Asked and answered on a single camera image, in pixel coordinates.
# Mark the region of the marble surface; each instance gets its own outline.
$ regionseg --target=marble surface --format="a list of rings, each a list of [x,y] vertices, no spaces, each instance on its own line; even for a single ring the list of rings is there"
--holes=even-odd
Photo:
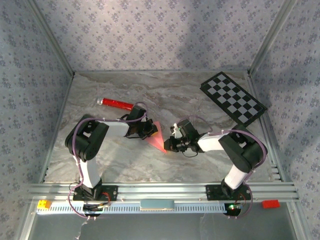
[[[96,97],[135,103],[144,101],[149,118],[159,121],[163,139],[169,138],[170,126],[187,115],[199,115],[215,132],[230,129],[236,123],[200,89],[200,84],[216,72],[110,72],[76,74],[67,99],[58,136],[53,147],[46,182],[79,180],[78,169],[64,142],[84,114],[116,119],[128,111],[98,105]],[[242,73],[228,74],[244,89],[248,82]],[[190,119],[199,133],[209,130],[205,123]],[[263,142],[258,121],[248,129]],[[182,153],[163,153],[141,139],[106,138],[97,155],[103,182],[220,182],[232,162],[224,151],[217,150],[187,158]],[[270,181],[267,160],[251,176],[251,181]]]

